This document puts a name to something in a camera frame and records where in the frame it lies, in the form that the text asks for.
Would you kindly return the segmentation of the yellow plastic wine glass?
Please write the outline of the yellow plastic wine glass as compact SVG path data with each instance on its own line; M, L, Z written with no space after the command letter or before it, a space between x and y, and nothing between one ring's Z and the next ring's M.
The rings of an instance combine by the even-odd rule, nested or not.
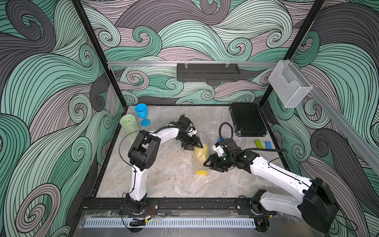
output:
M203 176L208 174L208 169L203 165L209 158L209 148L203 145L203 148L194 148L194 158L192 170L195 174Z

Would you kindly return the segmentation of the blue tape dispenser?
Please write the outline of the blue tape dispenser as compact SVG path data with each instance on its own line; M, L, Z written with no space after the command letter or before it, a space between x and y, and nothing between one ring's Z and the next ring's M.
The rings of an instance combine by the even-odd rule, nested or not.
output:
M218 142L218 143L220 143L220 142L221 142L221 140L223 140L223 141L224 141L225 139L226 139L225 137L222 137L222 138L218 138L218 141L217 141L217 142Z

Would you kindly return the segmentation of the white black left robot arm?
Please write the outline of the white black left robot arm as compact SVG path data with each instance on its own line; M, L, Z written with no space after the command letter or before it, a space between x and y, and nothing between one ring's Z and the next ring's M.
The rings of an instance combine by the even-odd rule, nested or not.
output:
M160 145L170 139L176 139L181 141L181 147L186 151L203 148L196 133L192 121L185 115L181 115L177 122L171 122L155 131L139 131L128 152L132 181L125 198L133 212L142 213L145 209L148 169L155 163Z

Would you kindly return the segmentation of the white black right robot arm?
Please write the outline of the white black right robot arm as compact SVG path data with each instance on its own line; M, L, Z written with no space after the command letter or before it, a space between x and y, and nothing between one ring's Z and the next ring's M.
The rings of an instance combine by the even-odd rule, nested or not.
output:
M321 233L329 232L339 212L339 205L329 185L320 178L309 179L272 164L257 153L257 149L241 149L231 138L212 147L214 154L204 166L227 172L232 168L262 177L288 195L278 195L260 189L250 200L254 215L267 220L276 212L296 216Z

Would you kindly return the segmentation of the blue plastic wine glass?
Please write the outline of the blue plastic wine glass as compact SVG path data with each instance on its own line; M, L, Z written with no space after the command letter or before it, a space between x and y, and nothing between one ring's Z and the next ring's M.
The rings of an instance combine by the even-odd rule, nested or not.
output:
M138 104L135 107L136 114L139 118L142 119L141 121L141 126L147 127L151 124L151 121L147 118L148 116L148 107L146 104Z

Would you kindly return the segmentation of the green toy brick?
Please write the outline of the green toy brick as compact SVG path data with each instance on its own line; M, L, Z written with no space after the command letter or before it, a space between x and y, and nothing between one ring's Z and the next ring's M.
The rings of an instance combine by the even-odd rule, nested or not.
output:
M255 142L256 148L258 148L258 149L263 149L264 148L263 145L262 145L262 143L261 143L261 141L260 141L260 139L255 139L254 142Z

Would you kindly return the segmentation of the blue toy brick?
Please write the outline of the blue toy brick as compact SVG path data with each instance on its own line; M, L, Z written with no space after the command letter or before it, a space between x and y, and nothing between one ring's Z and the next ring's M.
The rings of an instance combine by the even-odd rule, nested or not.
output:
M265 148L269 149L269 150L274 149L274 147L270 141L265 141Z

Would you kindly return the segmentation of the black hard case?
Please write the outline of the black hard case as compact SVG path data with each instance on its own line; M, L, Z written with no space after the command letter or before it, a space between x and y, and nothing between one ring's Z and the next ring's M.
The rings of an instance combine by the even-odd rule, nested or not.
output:
M235 133L239 137L265 137L267 128L254 103L232 103L230 112Z

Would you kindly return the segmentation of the black wall tray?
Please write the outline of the black wall tray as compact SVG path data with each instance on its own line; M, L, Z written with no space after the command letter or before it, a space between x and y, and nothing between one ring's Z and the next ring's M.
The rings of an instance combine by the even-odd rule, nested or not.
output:
M240 69L232 63L180 63L177 64L179 82L237 82Z

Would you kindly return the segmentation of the clear acrylic wall box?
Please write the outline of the clear acrylic wall box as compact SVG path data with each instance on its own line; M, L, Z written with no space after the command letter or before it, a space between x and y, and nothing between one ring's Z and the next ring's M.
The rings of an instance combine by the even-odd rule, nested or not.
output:
M285 108L297 107L313 89L299 65L291 60L279 61L268 81Z

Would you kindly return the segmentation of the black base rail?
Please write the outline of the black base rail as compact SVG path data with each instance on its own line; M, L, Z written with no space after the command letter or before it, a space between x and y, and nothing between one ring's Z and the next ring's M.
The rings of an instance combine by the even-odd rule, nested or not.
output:
M164 215L175 211L232 211L239 215L266 216L278 212L301 216L299 204L294 198L280 202L279 196L273 198L143 198L139 202L126 197L84 198L81 210L116 210L122 215Z

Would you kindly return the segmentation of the black frame post right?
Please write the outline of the black frame post right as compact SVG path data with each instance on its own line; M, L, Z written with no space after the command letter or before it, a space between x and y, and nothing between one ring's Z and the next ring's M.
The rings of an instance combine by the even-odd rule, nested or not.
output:
M316 19L317 14L320 12L322 6L324 5L324 1L315 1L305 18L303 24L300 27L299 32L297 33L294 41L292 42L290 48L288 49L287 53L284 56L283 60L291 60L295 55L295 52L297 51L298 47L301 45L303 40L305 39L308 31L310 30L314 20ZM259 102L259 107L262 108L268 101L269 96L272 92L275 92L272 88L272 86L269 84L265 94L263 95L262 99Z

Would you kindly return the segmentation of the black frame post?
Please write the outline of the black frame post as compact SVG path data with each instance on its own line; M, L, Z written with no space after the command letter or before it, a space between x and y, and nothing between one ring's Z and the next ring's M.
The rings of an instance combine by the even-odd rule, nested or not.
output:
M297 33L294 41L292 42L290 48L288 49L287 53L284 56L283 60L291 60L295 55L295 52L297 51L298 47L301 45L303 40L305 39L308 31L310 30L314 20L316 19L317 14L320 12L322 6L324 5L324 1L315 1L305 18L303 24L300 27L299 32ZM268 101L269 96L272 92L275 92L272 88L272 86L269 84L265 94L263 95L262 99L259 102L259 107L262 108Z
M89 18L85 12L85 9L83 7L83 4L80 0L72 0L72 4L79 16L79 19L90 39L90 42L92 43L92 45L94 46L94 50L100 60L100 63L103 67L103 69L105 70L105 73L116 93L116 96L117 98L119 99L120 103L121 103L121 106L124 108L125 111L127 111L128 109L128 105L126 103L126 101L124 100L124 97L123 97L123 94L118 86L118 83L117 83L117 80L114 76L114 73L111 69L109 69L108 67L108 63L107 63L107 59L105 57L105 54L100 46L100 43L95 35L95 32L92 28L92 25L89 21Z

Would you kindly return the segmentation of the black frame post left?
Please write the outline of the black frame post left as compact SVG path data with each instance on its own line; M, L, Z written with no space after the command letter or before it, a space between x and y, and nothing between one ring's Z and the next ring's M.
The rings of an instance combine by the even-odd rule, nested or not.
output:
M117 83L117 80L114 76L114 73L111 69L109 69L108 67L108 63L107 63L107 59L105 57L105 54L100 46L100 43L95 35L95 32L92 28L92 25L89 21L89 18L85 12L85 9L83 7L83 4L80 0L72 0L72 4L79 16L79 19L90 39L90 42L92 43L92 45L94 46L94 50L100 60L100 63L103 67L103 69L105 70L105 73L116 93L116 96L117 98L119 99L120 103L121 103L121 106L124 108L125 111L127 111L128 109L128 105L126 103L126 101L124 100L124 97L123 97L123 94L118 86L118 83Z

